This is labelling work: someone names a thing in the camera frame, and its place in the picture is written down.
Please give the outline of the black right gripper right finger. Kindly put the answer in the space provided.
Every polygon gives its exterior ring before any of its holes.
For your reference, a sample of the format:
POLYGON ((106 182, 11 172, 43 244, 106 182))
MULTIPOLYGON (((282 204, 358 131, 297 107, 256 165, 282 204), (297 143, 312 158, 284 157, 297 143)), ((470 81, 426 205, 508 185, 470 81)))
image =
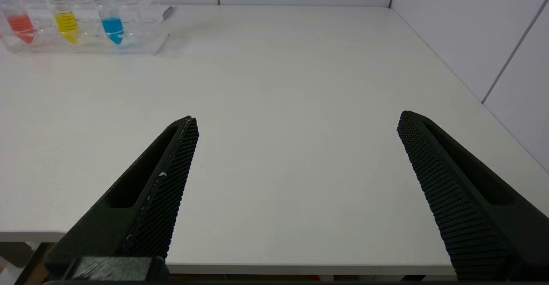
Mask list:
POLYGON ((459 281, 547 281, 549 220, 431 119, 397 133, 459 281))

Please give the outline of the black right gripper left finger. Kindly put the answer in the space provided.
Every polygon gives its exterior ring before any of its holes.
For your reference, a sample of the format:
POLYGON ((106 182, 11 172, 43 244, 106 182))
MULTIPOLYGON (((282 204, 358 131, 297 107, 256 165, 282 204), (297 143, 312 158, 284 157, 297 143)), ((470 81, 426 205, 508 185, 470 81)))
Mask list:
POLYGON ((166 259, 198 139, 195 118, 171 123, 46 255, 50 274, 88 256, 166 259))

